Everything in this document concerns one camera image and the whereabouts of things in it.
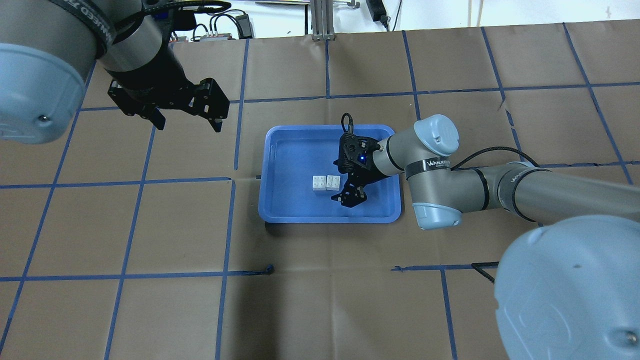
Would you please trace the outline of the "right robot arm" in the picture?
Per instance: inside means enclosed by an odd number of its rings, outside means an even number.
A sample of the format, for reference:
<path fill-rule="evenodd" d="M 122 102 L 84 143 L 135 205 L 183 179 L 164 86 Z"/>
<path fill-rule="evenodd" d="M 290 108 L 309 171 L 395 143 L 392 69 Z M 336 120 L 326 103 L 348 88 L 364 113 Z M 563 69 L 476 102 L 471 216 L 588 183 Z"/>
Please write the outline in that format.
<path fill-rule="evenodd" d="M 461 170 L 454 123 L 442 114 L 386 139 L 355 134 L 341 118 L 333 200 L 356 207 L 364 188 L 402 174 L 421 230 L 458 226 L 463 214 L 502 208 L 540 224 L 520 235 L 493 278 L 496 323 L 511 360 L 639 358 L 639 189 L 556 173 L 530 157 Z"/>

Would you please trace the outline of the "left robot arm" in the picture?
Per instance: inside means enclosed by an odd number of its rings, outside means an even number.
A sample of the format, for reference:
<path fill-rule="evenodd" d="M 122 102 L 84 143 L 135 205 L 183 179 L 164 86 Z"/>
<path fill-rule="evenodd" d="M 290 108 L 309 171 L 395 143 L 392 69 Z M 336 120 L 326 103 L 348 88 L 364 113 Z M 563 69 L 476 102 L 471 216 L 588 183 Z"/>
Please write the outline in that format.
<path fill-rule="evenodd" d="M 213 78 L 191 82 L 170 48 L 182 12 L 224 12 L 221 0 L 3 0 L 1 139 L 46 144 L 80 109 L 93 64 L 126 116 L 163 130 L 162 110 L 204 118 L 220 132 L 230 100 Z"/>

